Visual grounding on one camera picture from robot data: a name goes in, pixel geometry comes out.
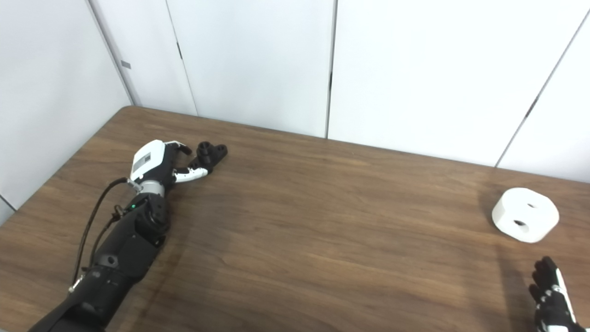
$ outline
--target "hole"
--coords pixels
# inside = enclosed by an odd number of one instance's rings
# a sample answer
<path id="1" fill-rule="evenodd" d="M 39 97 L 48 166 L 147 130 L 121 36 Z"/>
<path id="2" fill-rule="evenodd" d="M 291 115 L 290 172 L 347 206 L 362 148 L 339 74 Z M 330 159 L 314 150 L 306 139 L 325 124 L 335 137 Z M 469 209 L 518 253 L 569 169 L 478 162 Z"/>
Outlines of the hole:
<path id="1" fill-rule="evenodd" d="M 523 232 L 523 233 L 528 233 L 529 232 L 529 226 L 523 222 L 521 222 L 520 220 L 515 220 L 514 221 L 515 224 L 518 225 L 518 228 Z"/>

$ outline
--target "black robotic forearm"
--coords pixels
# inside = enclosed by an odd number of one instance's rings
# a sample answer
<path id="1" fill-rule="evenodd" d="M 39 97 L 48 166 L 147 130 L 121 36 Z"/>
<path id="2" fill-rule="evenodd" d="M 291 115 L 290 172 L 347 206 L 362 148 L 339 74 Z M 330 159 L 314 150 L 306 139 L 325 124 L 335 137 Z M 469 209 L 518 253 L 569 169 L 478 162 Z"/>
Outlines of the black robotic forearm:
<path id="1" fill-rule="evenodd" d="M 225 145 L 201 142 L 188 167 L 174 169 L 184 144 L 152 141 L 134 158 L 129 182 L 138 194 L 96 250 L 86 273 L 70 288 L 68 297 L 29 332 L 104 331 L 131 287 L 141 281 L 164 244 L 170 229 L 165 193 L 174 183 L 195 180 L 213 172 L 227 155 Z"/>
<path id="2" fill-rule="evenodd" d="M 137 195 L 125 208 L 73 292 L 30 332 L 103 331 L 131 287 L 148 272 L 170 228 L 166 201 Z"/>

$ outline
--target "robotic hand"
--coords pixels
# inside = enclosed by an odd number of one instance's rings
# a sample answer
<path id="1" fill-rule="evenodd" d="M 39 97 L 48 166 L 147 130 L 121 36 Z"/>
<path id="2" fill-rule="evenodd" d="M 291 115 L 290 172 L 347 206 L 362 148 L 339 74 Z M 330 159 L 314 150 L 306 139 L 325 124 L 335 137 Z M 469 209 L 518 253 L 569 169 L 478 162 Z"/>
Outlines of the robotic hand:
<path id="1" fill-rule="evenodd" d="M 99 248 L 97 239 L 89 266 L 78 279 L 79 250 L 74 283 L 68 297 L 29 332 L 104 331 L 127 292 L 143 279 L 164 244 L 170 229 L 165 193 L 174 183 L 196 180 L 212 173 L 227 155 L 225 145 L 201 142 L 196 158 L 187 167 L 174 168 L 177 151 L 191 154 L 188 146 L 177 141 L 149 142 L 135 153 L 131 176 L 116 180 L 107 187 L 88 222 L 81 248 L 96 210 L 110 188 L 127 182 L 137 195 L 124 209 L 119 207 L 105 226 L 103 231 L 116 222 Z"/>
<path id="2" fill-rule="evenodd" d="M 529 287 L 537 303 L 535 326 L 539 332 L 586 332 L 573 315 L 561 271 L 549 257 L 535 263 L 535 284 Z"/>

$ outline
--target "black object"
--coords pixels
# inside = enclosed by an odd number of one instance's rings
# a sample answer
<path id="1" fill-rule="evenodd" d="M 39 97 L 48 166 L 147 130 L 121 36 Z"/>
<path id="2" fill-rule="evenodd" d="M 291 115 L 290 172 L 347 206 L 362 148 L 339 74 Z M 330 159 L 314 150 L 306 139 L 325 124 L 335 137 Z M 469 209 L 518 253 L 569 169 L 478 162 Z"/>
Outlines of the black object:
<path id="1" fill-rule="evenodd" d="M 548 327 L 564 328 L 569 332 L 585 332 L 574 319 L 570 312 L 567 292 L 563 280 L 558 278 L 559 269 L 554 261 L 543 257 L 535 263 L 533 272 L 534 284 L 529 286 L 529 291 L 535 300 L 535 326 L 538 331 L 546 332 Z"/>
<path id="2" fill-rule="evenodd" d="M 196 158 L 188 166 L 190 168 L 204 168 L 209 174 L 213 168 L 227 155 L 227 147 L 223 144 L 213 145 L 209 142 L 199 143 L 196 149 Z"/>

